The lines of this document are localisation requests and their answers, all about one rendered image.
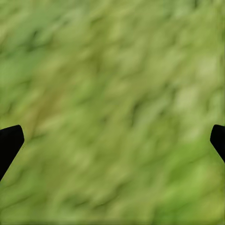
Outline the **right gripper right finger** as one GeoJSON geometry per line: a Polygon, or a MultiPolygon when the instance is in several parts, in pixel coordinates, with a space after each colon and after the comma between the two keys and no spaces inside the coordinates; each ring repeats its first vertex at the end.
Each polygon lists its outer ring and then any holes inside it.
{"type": "Polygon", "coordinates": [[[225,127],[217,124],[214,125],[210,141],[225,162],[225,127]]]}

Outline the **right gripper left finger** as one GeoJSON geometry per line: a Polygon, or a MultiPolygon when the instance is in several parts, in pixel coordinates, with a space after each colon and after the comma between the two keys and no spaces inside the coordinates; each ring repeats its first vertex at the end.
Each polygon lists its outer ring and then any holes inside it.
{"type": "Polygon", "coordinates": [[[24,143],[20,125],[0,130],[0,181],[24,143]]]}

